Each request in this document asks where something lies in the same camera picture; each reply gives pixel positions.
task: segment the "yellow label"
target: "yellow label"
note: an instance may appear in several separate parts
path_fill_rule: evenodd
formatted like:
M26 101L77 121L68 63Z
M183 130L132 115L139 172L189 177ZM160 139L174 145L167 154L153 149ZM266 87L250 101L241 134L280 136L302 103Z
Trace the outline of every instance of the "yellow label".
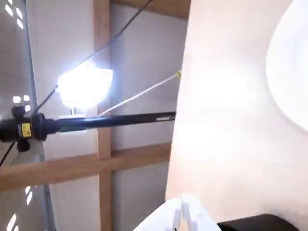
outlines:
M22 124L21 130L24 138L31 137L31 126L30 124Z

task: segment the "cord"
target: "cord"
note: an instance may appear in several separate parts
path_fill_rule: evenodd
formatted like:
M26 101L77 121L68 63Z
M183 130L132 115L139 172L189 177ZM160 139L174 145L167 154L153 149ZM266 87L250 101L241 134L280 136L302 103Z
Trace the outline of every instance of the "cord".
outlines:
M90 56L88 56L86 59L84 59L83 61L81 61L80 63L78 63L75 68L77 66L79 66L80 64L84 63L85 61L87 61L88 59L92 58L93 56L99 54L100 52L104 51L106 48L108 48L110 45L112 45L122 34L123 32L128 28L128 26L135 20L135 18L142 12L144 11L144 9L150 4L152 3L154 0L149 0L147 1L143 7L141 7L138 12L124 25L124 27L103 47L101 47L97 52L91 54ZM53 88L53 90L49 93L49 95L46 97L46 99L40 103L40 105L33 111L32 115L34 115L35 113L37 113L39 111L39 109L50 99L50 97L55 93L56 89L57 89L58 85L55 86ZM14 147L15 142L11 143L9 149L6 151L5 155L3 156L3 158L1 159L0 162L0 167L2 166L3 162L5 161L7 155L10 153L11 149Z
M12 150L14 145L15 145L15 142L11 143L11 145L9 146L8 150L6 151L6 153L4 154L3 158L1 159L0 167L3 165L3 162L5 161L6 157L8 156L8 154L10 153L10 151Z
M110 112L110 111L112 111L112 110L114 110L114 109L116 109L116 108L118 108L118 107L120 107L120 106L122 106L122 105L128 103L129 101L132 101L132 100L138 98L139 96L142 96L143 94L147 93L148 91L150 91L150 90L152 90L152 89L154 89L154 88L156 88L156 87L158 87L158 86L160 86L160 85L162 85L162 84L164 84L164 83L167 83L169 80L172 80L172 79L175 78L175 77L180 77L179 72L177 72L177 73L174 74L173 76L171 76L171 77L169 77L169 78L166 78L165 80L163 80L163 81L161 81L161 82L159 82L159 83L157 83L157 84L155 84L155 85L149 87L148 89L146 89L146 90L144 90L144 91L138 93L137 95L134 95L133 97L130 97L129 99L124 100L124 101L118 103L117 105L115 105L115 106L113 106L113 107L107 109L106 111L103 111L102 113L100 113L100 114L98 115L98 117L101 117L101 116L103 116L104 114L106 114L106 113L108 113L108 112Z

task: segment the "light stand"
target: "light stand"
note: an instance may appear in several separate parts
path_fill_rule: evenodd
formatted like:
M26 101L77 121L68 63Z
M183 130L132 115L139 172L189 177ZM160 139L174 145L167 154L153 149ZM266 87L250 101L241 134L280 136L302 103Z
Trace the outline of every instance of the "light stand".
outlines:
M25 117L24 107L18 106L12 108L12 115L12 119L0 121L0 141L17 142L18 151L25 152L30 149L28 139L45 141L47 135L56 132L172 121L175 120L176 113L165 112L94 118L46 119L42 113L37 113L32 117Z

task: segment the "black pole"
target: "black pole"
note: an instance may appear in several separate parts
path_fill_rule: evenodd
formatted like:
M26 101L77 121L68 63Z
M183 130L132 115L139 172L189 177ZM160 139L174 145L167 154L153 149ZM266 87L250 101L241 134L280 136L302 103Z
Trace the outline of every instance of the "black pole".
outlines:
M95 118L70 118L55 120L54 132L79 131L91 128L105 128L133 124L145 124L172 121L175 119L175 112L151 113L140 115L117 115Z

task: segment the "white object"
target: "white object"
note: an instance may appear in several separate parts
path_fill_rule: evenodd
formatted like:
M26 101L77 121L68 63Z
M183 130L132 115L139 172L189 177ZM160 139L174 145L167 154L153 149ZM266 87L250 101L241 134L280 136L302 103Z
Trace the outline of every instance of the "white object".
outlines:
M28 96L28 95L24 95L24 101L30 101L30 96Z
M9 7L8 4L5 4L5 7L4 7L4 8L5 8L6 12L9 13L9 15L10 15L11 17L13 17L13 11L12 11L11 7Z
M16 7L16 13L17 13L18 17L23 19L23 13L21 13L21 11L20 11L20 9L18 7Z
M23 23L22 23L19 19L17 19L17 25L18 25L21 29L24 29L24 25L23 25Z
M27 187L26 187L26 189L25 189L25 194L26 194L26 195L28 195L28 193L29 193L30 189L31 189L31 187L30 187L30 186L27 186Z
M13 102L14 103L20 103L21 102L21 98L19 96L13 96Z
M191 194L183 194L182 199L166 201L134 231L179 231L181 216L187 221L189 231L221 231L197 198Z
M308 130L308 1L294 0L279 22L266 61L268 86L276 104Z
M112 77L112 70L86 62L60 76L57 91L65 106L86 111L105 99Z
M12 231L12 228L13 228L15 222L16 222L16 214L13 214L13 216L12 216L12 218L11 218L7 228L6 228L6 231Z
M28 197L27 197L27 205L30 204L31 199L32 199L32 196L33 196L33 193L30 191L30 192L29 192L29 195L28 195Z
M30 111L30 110L31 110L31 106L30 106L30 105L26 105L26 106L25 106L25 111L28 112L28 111Z

